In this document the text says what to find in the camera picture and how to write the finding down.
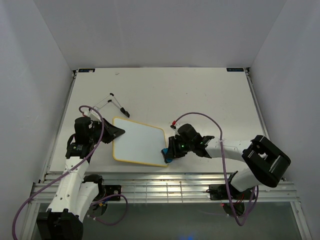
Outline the blue whiteboard eraser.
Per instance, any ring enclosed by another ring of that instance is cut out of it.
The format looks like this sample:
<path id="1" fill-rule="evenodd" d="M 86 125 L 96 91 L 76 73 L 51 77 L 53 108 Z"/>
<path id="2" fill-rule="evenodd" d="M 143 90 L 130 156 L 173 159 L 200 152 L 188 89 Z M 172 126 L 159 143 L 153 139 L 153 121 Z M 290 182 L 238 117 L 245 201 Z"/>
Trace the blue whiteboard eraser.
<path id="1" fill-rule="evenodd" d="M 172 155 L 169 153 L 169 149 L 168 148 L 164 148 L 161 150 L 161 154 L 163 156 L 164 162 L 166 164 L 169 164 L 173 161 L 173 157 Z"/>

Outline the yellow framed whiteboard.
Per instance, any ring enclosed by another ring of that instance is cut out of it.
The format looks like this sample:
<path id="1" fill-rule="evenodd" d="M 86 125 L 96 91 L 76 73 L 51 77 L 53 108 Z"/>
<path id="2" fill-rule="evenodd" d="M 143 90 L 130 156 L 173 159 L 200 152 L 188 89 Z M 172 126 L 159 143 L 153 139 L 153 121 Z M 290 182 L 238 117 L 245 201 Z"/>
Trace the yellow framed whiteboard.
<path id="1" fill-rule="evenodd" d="M 167 147 L 163 129 L 121 117 L 113 125 L 125 131 L 112 142 L 112 155 L 118 162 L 166 168 L 161 150 Z"/>

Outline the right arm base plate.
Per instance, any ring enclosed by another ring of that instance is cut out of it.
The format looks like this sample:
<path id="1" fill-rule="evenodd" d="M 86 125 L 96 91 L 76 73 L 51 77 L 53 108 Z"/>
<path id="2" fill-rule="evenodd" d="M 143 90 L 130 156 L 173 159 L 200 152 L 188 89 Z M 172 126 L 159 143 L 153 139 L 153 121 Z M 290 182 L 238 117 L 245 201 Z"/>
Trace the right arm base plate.
<path id="1" fill-rule="evenodd" d="M 240 201 L 240 200 L 249 200 L 253 193 L 252 189 L 247 189 L 243 192 L 239 192 L 234 187 L 229 187 L 230 196 L 232 200 Z M 228 200 L 228 194 L 225 184 L 210 184 L 208 189 L 205 191 L 209 194 L 209 198 L 211 200 Z"/>

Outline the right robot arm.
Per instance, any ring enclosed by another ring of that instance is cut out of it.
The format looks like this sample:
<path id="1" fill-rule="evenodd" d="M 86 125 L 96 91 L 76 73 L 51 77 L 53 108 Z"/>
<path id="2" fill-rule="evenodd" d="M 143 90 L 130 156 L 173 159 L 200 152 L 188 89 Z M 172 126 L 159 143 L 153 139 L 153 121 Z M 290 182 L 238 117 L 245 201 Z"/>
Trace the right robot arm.
<path id="1" fill-rule="evenodd" d="M 227 183 L 213 190 L 217 200 L 228 197 L 237 199 L 255 186 L 275 188 L 291 164 L 291 159 L 268 138 L 257 135 L 252 140 L 229 141 L 216 139 L 212 135 L 201 135 L 191 124 L 175 129 L 168 139 L 168 147 L 161 150 L 165 163 L 183 158 L 189 152 L 201 158 L 223 157 L 243 162 L 247 167 L 236 170 Z"/>

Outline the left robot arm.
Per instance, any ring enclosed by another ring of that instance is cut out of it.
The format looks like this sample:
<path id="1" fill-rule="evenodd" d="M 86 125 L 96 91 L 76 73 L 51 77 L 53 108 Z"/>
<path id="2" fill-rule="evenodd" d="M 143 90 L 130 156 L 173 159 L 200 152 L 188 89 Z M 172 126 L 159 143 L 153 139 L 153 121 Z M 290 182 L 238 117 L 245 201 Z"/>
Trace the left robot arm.
<path id="1" fill-rule="evenodd" d="M 74 121 L 74 131 L 67 142 L 65 170 L 55 196 L 36 219 L 43 240 L 82 239 L 83 220 L 91 203 L 106 196 L 102 176 L 85 175 L 92 150 L 99 142 L 109 144 L 125 133 L 105 119 L 96 121 L 87 116 Z"/>

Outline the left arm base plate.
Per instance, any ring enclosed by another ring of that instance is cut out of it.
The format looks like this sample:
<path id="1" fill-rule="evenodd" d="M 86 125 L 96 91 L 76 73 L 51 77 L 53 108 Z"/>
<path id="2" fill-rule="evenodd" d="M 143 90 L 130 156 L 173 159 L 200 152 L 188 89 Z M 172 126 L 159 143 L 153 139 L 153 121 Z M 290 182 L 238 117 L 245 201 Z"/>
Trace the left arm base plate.
<path id="1" fill-rule="evenodd" d="M 122 186 L 121 185 L 103 185 L 104 194 L 103 197 L 107 197 L 110 195 L 115 195 L 106 201 L 119 201 L 121 199 L 119 194 L 122 192 Z"/>

